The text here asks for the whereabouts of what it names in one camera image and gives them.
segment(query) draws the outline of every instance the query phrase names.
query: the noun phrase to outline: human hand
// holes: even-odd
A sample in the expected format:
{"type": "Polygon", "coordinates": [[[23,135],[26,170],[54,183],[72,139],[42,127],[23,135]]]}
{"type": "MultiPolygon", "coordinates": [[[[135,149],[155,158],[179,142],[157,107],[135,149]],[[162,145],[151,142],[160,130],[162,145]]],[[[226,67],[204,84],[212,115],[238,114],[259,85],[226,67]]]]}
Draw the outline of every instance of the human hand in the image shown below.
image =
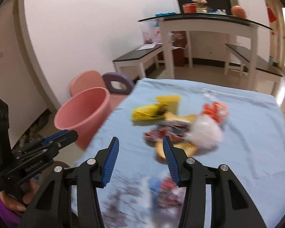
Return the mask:
{"type": "MultiPolygon", "coordinates": [[[[31,202],[32,198],[39,189],[39,185],[33,178],[31,178],[29,181],[29,187],[30,191],[26,193],[22,199],[25,204],[29,204],[31,202]]],[[[7,195],[5,191],[0,192],[0,200],[3,202],[4,206],[6,206],[11,211],[24,212],[26,210],[26,207],[23,204],[7,195]]]]}

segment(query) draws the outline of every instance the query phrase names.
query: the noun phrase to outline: yellow package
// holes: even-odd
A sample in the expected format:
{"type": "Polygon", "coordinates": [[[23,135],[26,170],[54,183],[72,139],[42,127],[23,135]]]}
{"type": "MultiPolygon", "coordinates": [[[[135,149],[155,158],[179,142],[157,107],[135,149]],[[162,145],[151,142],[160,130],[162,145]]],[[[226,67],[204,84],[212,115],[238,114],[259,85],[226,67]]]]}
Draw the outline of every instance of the yellow package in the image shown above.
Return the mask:
{"type": "Polygon", "coordinates": [[[155,98],[159,103],[151,104],[133,109],[132,120],[154,120],[164,118],[164,113],[170,111],[176,113],[178,103],[181,100],[178,95],[158,96],[155,98]]]}

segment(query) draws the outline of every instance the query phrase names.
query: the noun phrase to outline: yellow object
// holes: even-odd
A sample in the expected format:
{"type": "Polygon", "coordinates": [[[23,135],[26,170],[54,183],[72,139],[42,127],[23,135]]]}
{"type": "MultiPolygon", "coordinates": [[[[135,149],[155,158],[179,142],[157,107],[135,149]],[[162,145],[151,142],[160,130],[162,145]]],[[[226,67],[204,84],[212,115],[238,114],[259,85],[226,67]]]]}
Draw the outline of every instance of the yellow object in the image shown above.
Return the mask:
{"type": "Polygon", "coordinates": [[[165,108],[172,113],[176,113],[178,109],[178,103],[181,100],[178,95],[171,96],[158,96],[155,98],[159,104],[151,104],[133,109],[132,120],[154,120],[164,118],[164,115],[160,112],[165,108]]]}
{"type": "MultiPolygon", "coordinates": [[[[197,119],[198,115],[190,114],[184,117],[178,117],[171,112],[166,112],[164,116],[165,116],[166,121],[182,121],[182,122],[192,123],[197,119]]],[[[188,157],[192,157],[198,149],[196,145],[190,144],[189,142],[185,142],[185,141],[180,142],[180,143],[175,143],[173,145],[175,147],[183,149],[188,157]]],[[[165,154],[163,153],[163,143],[162,142],[160,141],[155,142],[155,151],[160,158],[162,158],[163,160],[166,160],[165,154]]]]}

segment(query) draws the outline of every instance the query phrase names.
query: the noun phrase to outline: orange balloon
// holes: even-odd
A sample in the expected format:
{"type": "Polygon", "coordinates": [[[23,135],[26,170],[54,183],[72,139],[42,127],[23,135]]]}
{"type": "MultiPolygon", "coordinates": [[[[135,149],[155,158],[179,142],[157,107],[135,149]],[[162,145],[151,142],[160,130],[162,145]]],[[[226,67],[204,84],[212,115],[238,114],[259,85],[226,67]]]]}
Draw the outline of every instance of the orange balloon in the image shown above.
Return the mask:
{"type": "Polygon", "coordinates": [[[241,6],[233,6],[231,8],[231,13],[235,17],[239,17],[239,18],[242,18],[242,19],[246,19],[247,18],[246,12],[245,12],[245,10],[241,6]]]}

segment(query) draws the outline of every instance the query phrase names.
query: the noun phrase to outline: purple sleeve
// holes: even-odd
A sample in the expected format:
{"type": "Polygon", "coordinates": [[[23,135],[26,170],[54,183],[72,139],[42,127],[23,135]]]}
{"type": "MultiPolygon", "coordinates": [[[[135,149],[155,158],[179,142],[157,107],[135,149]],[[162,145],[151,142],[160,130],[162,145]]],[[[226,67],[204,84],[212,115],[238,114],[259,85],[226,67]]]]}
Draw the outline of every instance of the purple sleeve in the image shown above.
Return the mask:
{"type": "Polygon", "coordinates": [[[17,228],[20,223],[20,216],[4,206],[0,199],[0,217],[9,228],[17,228]]]}

